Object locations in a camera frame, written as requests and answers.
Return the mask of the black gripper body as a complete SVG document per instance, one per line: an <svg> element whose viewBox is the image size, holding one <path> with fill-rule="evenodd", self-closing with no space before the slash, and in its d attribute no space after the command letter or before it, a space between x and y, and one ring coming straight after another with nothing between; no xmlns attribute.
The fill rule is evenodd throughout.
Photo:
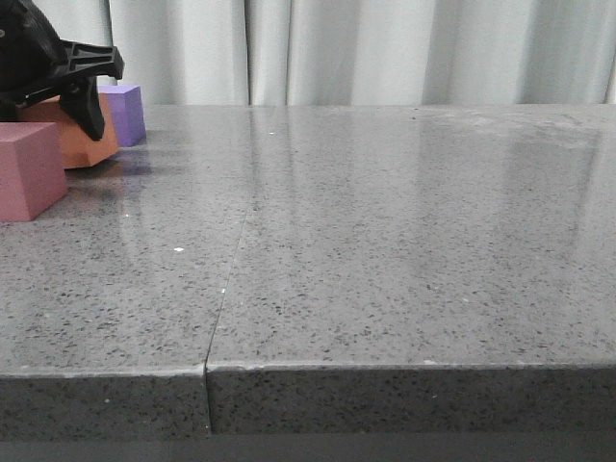
<svg viewBox="0 0 616 462"><path fill-rule="evenodd" d="M58 36L32 1L1 3L1 99L30 107L54 96L70 109L98 103L96 79L123 76L115 46L69 41Z"/></svg>

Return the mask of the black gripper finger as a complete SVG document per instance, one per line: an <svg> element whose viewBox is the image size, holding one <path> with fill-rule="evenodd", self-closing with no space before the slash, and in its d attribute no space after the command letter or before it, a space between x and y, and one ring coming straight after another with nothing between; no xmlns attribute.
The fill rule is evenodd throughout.
<svg viewBox="0 0 616 462"><path fill-rule="evenodd" d="M18 105L13 101L0 100L0 122L18 122Z"/></svg>
<svg viewBox="0 0 616 462"><path fill-rule="evenodd" d="M93 141L102 140L105 119L95 77L79 79L65 87L60 94L60 106Z"/></svg>

